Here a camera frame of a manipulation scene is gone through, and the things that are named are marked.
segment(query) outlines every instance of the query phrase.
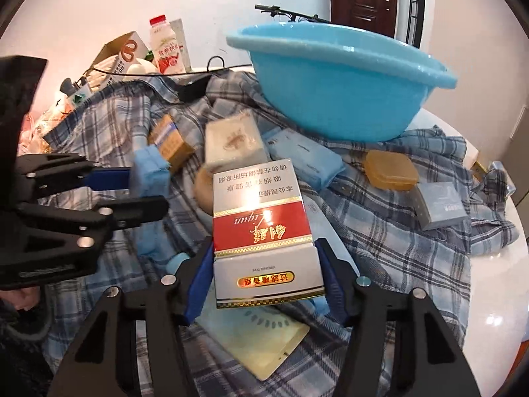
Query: red bottle cap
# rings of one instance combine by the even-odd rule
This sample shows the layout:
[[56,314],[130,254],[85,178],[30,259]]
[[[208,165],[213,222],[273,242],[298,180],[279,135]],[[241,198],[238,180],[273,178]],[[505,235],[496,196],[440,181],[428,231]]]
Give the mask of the red bottle cap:
[[166,20],[165,15],[161,15],[161,16],[156,16],[155,18],[152,18],[149,22],[152,26],[156,23],[165,22],[165,20]]

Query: orange soap bar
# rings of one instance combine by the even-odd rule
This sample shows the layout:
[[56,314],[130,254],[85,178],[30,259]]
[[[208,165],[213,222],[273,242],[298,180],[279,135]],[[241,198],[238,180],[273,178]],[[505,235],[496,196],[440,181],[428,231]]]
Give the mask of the orange soap bar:
[[419,173],[407,155],[369,151],[364,160],[369,183],[379,189],[409,191],[419,182]]

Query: white plastic bottle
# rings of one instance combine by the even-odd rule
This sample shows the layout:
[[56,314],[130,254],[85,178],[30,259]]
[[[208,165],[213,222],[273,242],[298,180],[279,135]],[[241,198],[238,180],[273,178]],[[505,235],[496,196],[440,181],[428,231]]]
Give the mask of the white plastic bottle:
[[165,15],[152,18],[151,24],[151,47],[158,70],[162,74],[185,73],[182,54],[176,34],[166,21]]

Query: silver screw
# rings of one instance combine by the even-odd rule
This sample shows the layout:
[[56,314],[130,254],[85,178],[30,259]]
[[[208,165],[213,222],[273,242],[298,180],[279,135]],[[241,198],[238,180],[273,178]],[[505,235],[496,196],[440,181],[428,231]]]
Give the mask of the silver screw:
[[423,290],[422,288],[414,288],[412,291],[412,294],[415,298],[418,298],[421,300],[424,298],[427,298],[427,292]]
[[367,276],[359,276],[356,278],[356,283],[358,283],[360,286],[368,287],[371,285],[371,279],[369,279]]
[[120,289],[117,286],[111,286],[105,291],[105,294],[108,298],[117,296],[120,293]]
[[173,283],[176,282],[176,276],[175,275],[165,275],[161,278],[161,282],[163,285],[173,285]]
[[77,246],[79,248],[91,248],[94,246],[94,243],[96,243],[96,241],[91,237],[80,237],[77,239]]
[[101,207],[99,210],[97,210],[100,215],[112,215],[114,211],[110,207]]

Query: gray box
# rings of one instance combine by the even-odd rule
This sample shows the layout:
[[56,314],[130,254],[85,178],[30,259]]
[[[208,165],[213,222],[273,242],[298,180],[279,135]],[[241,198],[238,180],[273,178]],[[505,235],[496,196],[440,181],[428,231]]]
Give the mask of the gray box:
[[467,218],[461,197],[451,182],[417,184],[410,195],[423,230],[449,227]]

